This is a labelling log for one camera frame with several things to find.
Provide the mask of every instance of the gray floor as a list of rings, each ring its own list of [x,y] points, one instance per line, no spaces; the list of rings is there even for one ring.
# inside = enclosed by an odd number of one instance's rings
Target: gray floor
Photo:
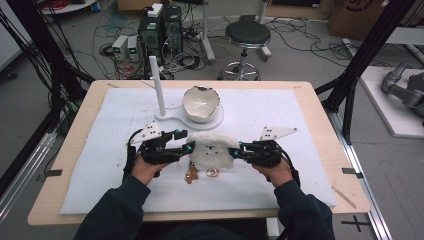
[[[113,42],[112,38],[101,38],[107,30],[104,25],[116,24],[137,29],[137,14],[120,13],[116,6],[108,3],[101,13],[91,13],[82,10],[61,16],[61,23],[73,49],[77,52],[80,63],[96,79],[114,78],[105,76],[105,69],[113,73],[113,64],[107,58],[98,54],[98,48],[105,43]],[[223,36],[226,20],[214,18],[210,21],[210,29],[219,26],[212,36]],[[129,28],[122,29],[122,34]],[[327,24],[322,22],[307,22],[307,31],[320,37],[318,44],[327,48],[330,43],[341,43],[340,38],[328,35]],[[300,32],[283,33],[285,41],[292,47],[309,49],[313,40],[306,38]],[[175,79],[207,79],[215,80],[219,71],[228,63],[239,58],[240,49],[226,42],[223,38],[212,38],[212,48],[215,51],[216,61],[207,65],[201,71],[183,71],[175,74]],[[403,59],[414,68],[423,66],[408,53],[392,45],[385,46],[376,57],[376,60],[396,66]],[[273,56],[264,62],[260,54],[249,53],[249,62],[256,65],[263,80],[308,81],[314,87],[321,86],[339,76],[345,67],[338,66],[328,60],[319,58],[308,51],[290,49],[282,38],[273,33],[269,49]],[[98,67],[89,55],[96,56],[102,64]],[[338,64],[346,66],[348,61],[338,60],[328,51],[320,52],[322,56],[330,58]],[[40,124],[48,112],[47,90],[34,74],[29,62],[19,57],[12,66],[18,72],[17,79],[0,79],[0,173],[3,174],[9,164],[19,153],[27,139]],[[422,147],[424,141],[418,139],[392,137],[377,113],[363,87],[358,84],[355,99],[355,109],[352,123],[352,141],[360,159],[375,198],[388,224],[393,239],[423,239],[424,238],[424,190],[420,187],[424,181]],[[319,96],[325,99],[326,94]],[[54,154],[53,149],[46,161]],[[77,229],[77,225],[70,226],[29,226],[26,219],[29,211],[42,187],[42,182],[36,181],[42,173],[46,161],[42,164],[34,180],[30,182],[22,193],[15,206],[0,225],[0,239],[70,239]],[[356,215],[357,221],[368,223],[365,215]],[[337,239],[375,239],[373,231],[368,225],[354,224],[352,215],[336,215],[333,224]]]

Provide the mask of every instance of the white vertical rod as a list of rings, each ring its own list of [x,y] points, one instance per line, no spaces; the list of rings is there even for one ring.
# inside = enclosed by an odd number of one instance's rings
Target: white vertical rod
[[[155,82],[156,97],[158,98],[160,115],[166,115],[165,101],[163,100],[162,84],[160,82],[158,62],[156,56],[149,56],[150,67],[152,68],[151,80]]]

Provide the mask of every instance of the white bowl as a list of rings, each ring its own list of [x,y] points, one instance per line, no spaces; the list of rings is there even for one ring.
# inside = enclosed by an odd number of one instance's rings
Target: white bowl
[[[183,107],[187,117],[195,122],[209,122],[219,111],[218,93],[209,87],[194,86],[187,90]]]

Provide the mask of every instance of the forearm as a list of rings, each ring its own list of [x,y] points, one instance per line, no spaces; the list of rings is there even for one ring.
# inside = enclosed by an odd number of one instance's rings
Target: forearm
[[[294,180],[274,191],[280,211],[278,218],[291,230],[289,239],[334,239],[332,212],[313,195],[305,195]]]
[[[108,190],[87,214],[74,239],[134,239],[150,190],[132,175]]]

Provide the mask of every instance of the tabletop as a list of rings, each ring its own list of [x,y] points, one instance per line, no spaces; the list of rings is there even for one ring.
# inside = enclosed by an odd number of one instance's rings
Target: tabletop
[[[314,89],[308,82],[288,81],[162,81],[166,88],[191,88],[207,85],[215,89],[281,89],[293,90],[315,148],[322,161],[337,206],[334,214],[366,213],[370,204],[355,174],[344,174],[342,168],[351,168],[346,154],[321,106]],[[109,88],[146,88],[140,81],[98,80],[92,83],[87,96],[71,126],[52,169],[62,169],[60,176],[48,177],[28,216],[31,225],[81,223],[84,214],[61,215],[72,172]],[[229,218],[276,217],[276,209],[225,210],[202,212],[145,213],[144,221],[175,221]]]

